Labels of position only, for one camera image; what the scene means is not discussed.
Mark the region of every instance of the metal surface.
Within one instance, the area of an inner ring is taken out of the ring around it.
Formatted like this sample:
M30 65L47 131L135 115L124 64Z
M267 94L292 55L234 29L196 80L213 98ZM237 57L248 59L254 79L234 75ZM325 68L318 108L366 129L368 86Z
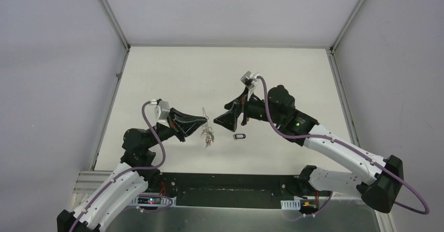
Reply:
M113 110L114 101L116 100L117 92L119 90L119 85L120 85L120 82L121 82L122 74L123 74L124 69L125 69L126 61L128 60L129 50L130 49L125 49L126 53L125 53L125 57L124 57L123 62L122 62L122 66L120 68L120 72L116 74L116 77L117 77L116 86L114 86L113 97L111 98L111 102L109 104L109 107L106 110L106 117L105 117L105 121L103 123L102 132L100 134L100 139L98 141L98 144L96 146L94 155L92 156L92 160L91 160L90 165L88 167L90 170L94 170L94 167L95 167L96 162L97 162L97 156L98 156L98 153L100 151L100 147L102 146L103 138L105 137L106 126L108 125L109 118L111 117L111 112Z
M114 31L116 32L117 36L120 39L120 42L122 42L124 48L126 50L129 49L129 43L119 25L119 22L116 19L116 16L113 13L113 10L109 6L108 0L98 0L100 5L102 6L103 12L105 13L106 17L109 20L109 23L113 27Z
M380 231L374 211L361 201L331 201L316 218L287 220L299 216L298 211L246 208L175 207L152 214L129 209L114 219L107 232Z
M333 43L332 52L335 53L336 49L338 48L339 44L341 43L341 40L344 38L345 34L351 27L354 19L358 15L359 11L361 10L362 6L364 5L366 0L358 0L356 5L354 6L353 10L351 11L350 15L347 18L346 23L342 27L341 31L339 32L338 37L335 40L335 43Z
M375 211L375 213L381 232L397 232L392 213L384 214L378 211Z
M326 51L327 51L328 61L330 62L333 79L335 80L336 90L338 91L339 101L341 102L342 112L344 113L344 118L346 120L350 141L352 142L352 144L359 147L359 139L351 116L350 106L347 98L347 92L344 85L342 84L342 78L338 66L336 64L335 55L333 55L331 51L328 49Z

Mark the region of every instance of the gray wall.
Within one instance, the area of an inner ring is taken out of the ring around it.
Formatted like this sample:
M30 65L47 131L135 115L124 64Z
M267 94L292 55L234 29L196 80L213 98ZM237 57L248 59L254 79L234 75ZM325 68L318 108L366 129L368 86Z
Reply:
M123 55L97 0L0 0L0 231L56 231Z
M428 201L422 216L399 207L399 231L444 227L444 0L368 0L337 50L361 146L404 161ZM407 189L398 197L421 208Z
M330 46L357 0L108 1L133 46Z

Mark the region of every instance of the purple cable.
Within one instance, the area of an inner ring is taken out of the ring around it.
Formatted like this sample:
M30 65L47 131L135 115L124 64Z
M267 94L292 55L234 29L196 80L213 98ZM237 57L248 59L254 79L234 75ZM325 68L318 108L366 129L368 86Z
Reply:
M332 140L331 137L324 136L324 135L318 135L318 134L312 134L312 135L311 134L310 135L286 135L286 134L281 133L274 126L273 120L271 119L271 116L270 116L270 108L268 106L267 84L265 83L265 79L262 76L258 76L258 78L262 81L262 85L263 85L263 89L264 89L265 113L267 114L268 122L270 123L271 127L273 128L273 130L277 134L279 134L280 136L282 136L282 137L284 137L286 139L321 138L321 139L327 139L329 141ZM372 159L370 157L368 157L367 155L361 153L359 150L355 149L351 145L349 145L349 144L347 144L347 143L345 143L343 141L337 140L337 139L335 139L333 142L336 142L336 143L338 143L338 144L340 144L340 145L342 145L342 146L352 150L353 152L357 153L358 155L360 155L361 157L363 157L367 161L372 162ZM421 204L424 206L424 211L417 210L415 208L409 207L409 206L407 206L405 204L402 204L402 203L399 203L399 202L395 201L396 205L401 206L403 208L406 208L406 209L408 209L410 211L413 211L415 213L422 214L422 215L427 215L427 214L430 213L430 208L427 205L426 201L424 200L424 198L412 186L410 186L403 179L399 178L397 175L395 175L394 173L390 172L388 169L386 169L385 167L383 167L379 163L377 163L377 162L372 162L372 163L374 163L374 165L377 166L379 169L381 169L383 172L387 173L388 175L393 177L395 180L399 181L399 183L404 185L407 189L409 189L418 198L418 200L421 202Z
M121 172L121 173L119 173L119 174L117 174L114 178L113 178L113 180L114 181L116 181L119 177L121 177L122 175L124 175L125 173L127 173L127 172L129 172L129 171L134 171L134 170L151 170L151 169L156 169L156 168L159 168L159 167L161 167L164 163L165 163L165 147L163 146L163 144L162 144L162 141L160 140L160 138L159 138L159 136L157 135L157 133L156 133L156 131L155 131L155 129L153 128L153 126L150 124L150 122L148 121L148 118L147 118L147 116L146 116L146 114L145 114L145 107L147 106L147 105L149 105L149 104L151 104L151 101L148 101L148 102L145 102L143 105L142 105L142 116L143 116L143 119L145 120L145 122L147 123L147 125L148 125L148 127L150 128L150 130L151 130L151 132L152 132L152 134L153 134L153 136L154 136L154 138L156 139L156 141L157 141L157 143L159 144L159 146L160 146L160 149L162 150L162 161L158 164L158 165L154 165L154 166L152 166L152 167L133 167L133 168L130 168L130 169L127 169L127 170L125 170L125 171L123 171L123 172ZM91 205L95 202L95 200L112 184L113 182L112 181L110 181L110 182L108 182L108 183L106 183L106 185L102 188L102 189L100 189L100 191L91 199L91 201L88 203L88 205L85 207L85 210L88 210L90 207L91 207ZM161 210L164 210L164 209L166 209L166 208L168 208L168 207L170 207L171 205L169 205L169 206L166 206L165 208L158 208L158 209L156 209L155 211L156 212L158 212L158 211L161 211ZM74 227L75 227L75 225L77 225L77 223L80 221L80 219L82 218L82 216L84 215L85 213L84 212L81 212L80 214L79 214L79 216L77 217L77 219L74 221L74 223L72 224L72 226L71 226L71 228L70 228L70 230L69 230L69 232L73 232L73 230L74 230Z

